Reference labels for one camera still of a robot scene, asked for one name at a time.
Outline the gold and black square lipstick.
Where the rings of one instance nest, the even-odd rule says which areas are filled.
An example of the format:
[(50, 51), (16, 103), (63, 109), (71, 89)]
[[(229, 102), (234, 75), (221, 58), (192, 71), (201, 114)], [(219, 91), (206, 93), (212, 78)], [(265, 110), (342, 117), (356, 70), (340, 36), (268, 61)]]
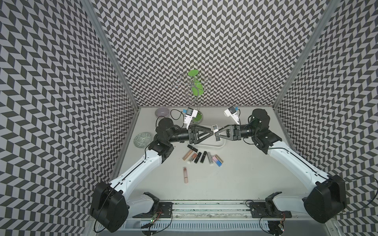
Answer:
[(219, 131), (218, 126), (217, 125), (212, 125), (212, 131), (213, 131), (214, 134), (217, 133)]

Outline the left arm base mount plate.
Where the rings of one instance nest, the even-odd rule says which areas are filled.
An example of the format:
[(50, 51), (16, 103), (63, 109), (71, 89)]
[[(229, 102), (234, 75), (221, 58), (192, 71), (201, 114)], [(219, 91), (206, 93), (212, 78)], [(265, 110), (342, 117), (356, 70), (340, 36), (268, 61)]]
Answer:
[(148, 213), (138, 214), (133, 216), (133, 218), (142, 218), (142, 219), (152, 219), (153, 216), (159, 216), (161, 218), (171, 218), (172, 217), (172, 202), (159, 202), (159, 204), (154, 204), (152, 209)]

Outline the bronze lipstick tube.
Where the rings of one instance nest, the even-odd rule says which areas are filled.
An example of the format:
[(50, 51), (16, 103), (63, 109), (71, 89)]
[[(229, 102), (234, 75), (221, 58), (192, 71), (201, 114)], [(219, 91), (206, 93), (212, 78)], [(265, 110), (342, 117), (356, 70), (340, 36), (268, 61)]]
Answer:
[(215, 157), (217, 158), (217, 160), (220, 162), (220, 163), (223, 163), (223, 160), (216, 154)]

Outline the white plastic storage box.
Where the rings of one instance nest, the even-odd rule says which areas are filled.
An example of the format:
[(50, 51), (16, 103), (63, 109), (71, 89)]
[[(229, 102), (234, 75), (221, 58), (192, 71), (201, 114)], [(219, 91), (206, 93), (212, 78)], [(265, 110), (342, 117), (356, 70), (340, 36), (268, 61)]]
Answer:
[(225, 145), (225, 140), (221, 139), (219, 142), (216, 141), (215, 136), (203, 141), (202, 143), (196, 144), (200, 146), (209, 146), (212, 148), (221, 148)]

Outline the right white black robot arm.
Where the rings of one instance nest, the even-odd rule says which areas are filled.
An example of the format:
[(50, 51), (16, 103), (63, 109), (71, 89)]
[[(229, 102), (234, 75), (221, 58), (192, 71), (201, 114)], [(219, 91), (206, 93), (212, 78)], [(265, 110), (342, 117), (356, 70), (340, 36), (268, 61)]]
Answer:
[(306, 213), (316, 222), (326, 223), (346, 208), (344, 180), (318, 169), (291, 149), (269, 129), (270, 117), (264, 109), (254, 109), (247, 124), (241, 124), (238, 109), (233, 106), (227, 108), (224, 114), (235, 123), (219, 129), (214, 133), (216, 137), (230, 141), (250, 138), (254, 146), (280, 162), (307, 189), (307, 192), (299, 195), (284, 195), (278, 191), (266, 197), (265, 207), (269, 216), (294, 211)]

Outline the clear pink lip gloss tube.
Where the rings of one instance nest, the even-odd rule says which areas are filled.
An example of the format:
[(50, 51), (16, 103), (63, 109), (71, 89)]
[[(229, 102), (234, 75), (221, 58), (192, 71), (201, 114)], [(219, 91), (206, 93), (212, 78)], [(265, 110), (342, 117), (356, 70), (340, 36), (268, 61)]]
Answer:
[(183, 174), (184, 174), (184, 183), (185, 183), (185, 184), (188, 184), (188, 183), (189, 183), (189, 179), (188, 179), (188, 171), (187, 171), (187, 167), (184, 167), (184, 168), (183, 168)]

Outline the pink and blue lipstick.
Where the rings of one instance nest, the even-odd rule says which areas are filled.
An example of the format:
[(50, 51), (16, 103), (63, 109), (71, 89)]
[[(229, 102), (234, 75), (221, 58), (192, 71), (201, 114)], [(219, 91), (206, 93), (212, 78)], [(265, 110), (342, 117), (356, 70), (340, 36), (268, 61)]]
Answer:
[(212, 156), (212, 160), (217, 166), (222, 166), (222, 163), (215, 156)]

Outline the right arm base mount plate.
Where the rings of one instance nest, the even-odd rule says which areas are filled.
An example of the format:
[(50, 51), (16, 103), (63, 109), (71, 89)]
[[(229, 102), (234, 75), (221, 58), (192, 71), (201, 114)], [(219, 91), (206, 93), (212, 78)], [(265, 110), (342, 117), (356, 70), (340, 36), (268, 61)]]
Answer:
[(279, 211), (277, 209), (271, 210), (268, 209), (265, 202), (247, 202), (246, 206), (250, 209), (252, 218), (274, 218), (274, 219), (283, 219), (283, 218), (292, 218), (292, 213), (290, 211)]

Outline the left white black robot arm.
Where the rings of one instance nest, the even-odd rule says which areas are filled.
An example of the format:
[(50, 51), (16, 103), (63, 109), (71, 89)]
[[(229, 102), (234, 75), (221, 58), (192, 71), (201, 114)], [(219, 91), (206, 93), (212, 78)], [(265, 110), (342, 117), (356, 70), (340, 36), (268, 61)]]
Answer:
[(116, 232), (129, 216), (148, 213), (156, 200), (145, 193), (137, 203), (129, 201), (131, 193), (173, 152), (174, 142), (199, 144), (213, 136), (212, 129), (201, 125), (182, 128), (170, 118), (158, 122), (153, 141), (145, 148), (144, 155), (126, 172), (109, 183), (98, 183), (92, 194), (90, 215), (110, 233)]

